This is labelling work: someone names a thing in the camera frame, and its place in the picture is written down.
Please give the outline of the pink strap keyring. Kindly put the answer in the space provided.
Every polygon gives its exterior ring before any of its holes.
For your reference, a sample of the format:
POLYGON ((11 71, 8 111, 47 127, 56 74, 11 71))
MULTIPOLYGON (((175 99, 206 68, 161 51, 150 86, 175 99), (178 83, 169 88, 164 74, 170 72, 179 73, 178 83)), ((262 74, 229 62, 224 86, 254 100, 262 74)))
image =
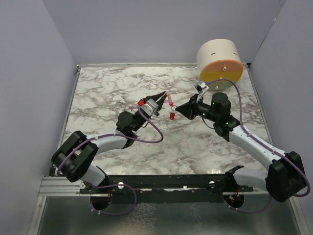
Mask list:
POLYGON ((174 105, 174 102, 172 101, 171 95, 169 93, 165 93, 165 96, 166 96, 166 99, 164 102, 169 104, 172 111, 175 111, 175 105, 174 105))

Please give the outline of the red tag key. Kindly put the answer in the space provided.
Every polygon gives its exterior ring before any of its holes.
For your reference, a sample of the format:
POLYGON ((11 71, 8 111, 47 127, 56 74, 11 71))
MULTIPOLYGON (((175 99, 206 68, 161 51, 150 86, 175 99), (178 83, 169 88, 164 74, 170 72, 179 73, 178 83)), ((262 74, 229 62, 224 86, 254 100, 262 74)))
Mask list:
POLYGON ((176 116, 175 111, 170 112, 170 115, 169 115, 170 120, 174 120, 175 116, 176 116))

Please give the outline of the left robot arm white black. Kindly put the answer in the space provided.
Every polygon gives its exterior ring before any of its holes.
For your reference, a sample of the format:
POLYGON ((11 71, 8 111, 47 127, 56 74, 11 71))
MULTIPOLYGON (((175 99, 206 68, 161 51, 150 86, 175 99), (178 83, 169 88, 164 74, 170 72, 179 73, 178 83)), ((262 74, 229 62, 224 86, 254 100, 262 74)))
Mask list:
POLYGON ((111 150, 126 149, 135 141, 148 143, 148 140, 139 139, 136 132, 145 123, 156 127, 151 117, 159 115, 164 103, 173 105, 167 92, 141 99, 134 114, 128 111, 119 114, 116 129, 111 133, 85 135, 81 131, 73 132, 52 155, 51 161, 57 168, 57 174, 65 176, 71 183, 78 180, 89 183, 97 193, 105 192, 108 187, 107 175, 91 164, 94 157, 111 150))

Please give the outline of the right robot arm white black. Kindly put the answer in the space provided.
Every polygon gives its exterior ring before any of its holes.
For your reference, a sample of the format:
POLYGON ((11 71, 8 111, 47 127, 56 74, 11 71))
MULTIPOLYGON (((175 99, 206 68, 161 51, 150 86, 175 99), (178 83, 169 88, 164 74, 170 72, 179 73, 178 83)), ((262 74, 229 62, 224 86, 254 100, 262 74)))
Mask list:
POLYGON ((176 108, 189 120, 201 117, 213 122, 218 136, 240 147, 265 169, 238 167, 225 178, 225 187, 236 191, 241 186, 266 190, 278 202, 285 202, 302 189, 310 189, 301 157, 294 151, 286 153, 253 135, 230 113, 231 102, 224 93, 215 93, 211 104, 205 104, 198 94, 176 108))

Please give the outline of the round beige drawer box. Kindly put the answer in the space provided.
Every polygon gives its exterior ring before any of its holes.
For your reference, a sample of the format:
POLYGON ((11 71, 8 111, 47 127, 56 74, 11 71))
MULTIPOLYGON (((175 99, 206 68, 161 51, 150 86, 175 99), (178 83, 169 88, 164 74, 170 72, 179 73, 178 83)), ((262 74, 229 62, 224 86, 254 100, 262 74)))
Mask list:
POLYGON ((237 83, 243 74, 243 64, 235 44, 228 39, 204 43, 196 56, 199 80, 212 82, 210 91, 222 91, 232 86, 224 79, 237 83))

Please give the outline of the black mounting rail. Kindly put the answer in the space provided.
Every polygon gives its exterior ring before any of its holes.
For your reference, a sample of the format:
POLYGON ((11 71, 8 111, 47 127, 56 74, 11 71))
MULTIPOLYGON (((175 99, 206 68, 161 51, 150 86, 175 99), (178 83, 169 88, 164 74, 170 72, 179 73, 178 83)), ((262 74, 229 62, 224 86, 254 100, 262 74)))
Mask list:
POLYGON ((223 202, 223 194, 252 192, 229 174, 111 175, 99 188, 87 184, 83 195, 100 197, 114 204, 223 202))

